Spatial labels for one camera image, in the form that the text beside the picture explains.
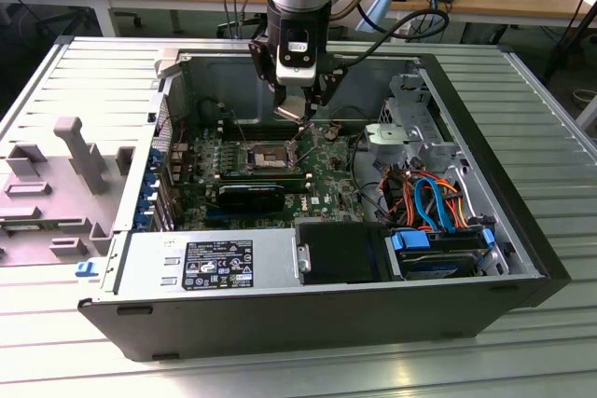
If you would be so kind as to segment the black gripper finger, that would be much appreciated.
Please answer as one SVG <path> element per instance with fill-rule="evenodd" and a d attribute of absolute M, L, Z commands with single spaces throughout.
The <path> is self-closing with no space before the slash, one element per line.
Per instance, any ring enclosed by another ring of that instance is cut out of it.
<path fill-rule="evenodd" d="M 257 71 L 257 77 L 262 81 L 266 81 L 274 94 L 273 106 L 281 106 L 285 101 L 285 87 L 277 80 L 275 63 L 267 43 L 261 40 L 251 40 L 248 47 Z"/>
<path fill-rule="evenodd" d="M 315 110 L 319 106 L 327 106 L 347 74 L 348 68 L 344 66 L 317 74 L 313 85 L 308 87 L 308 109 Z"/>

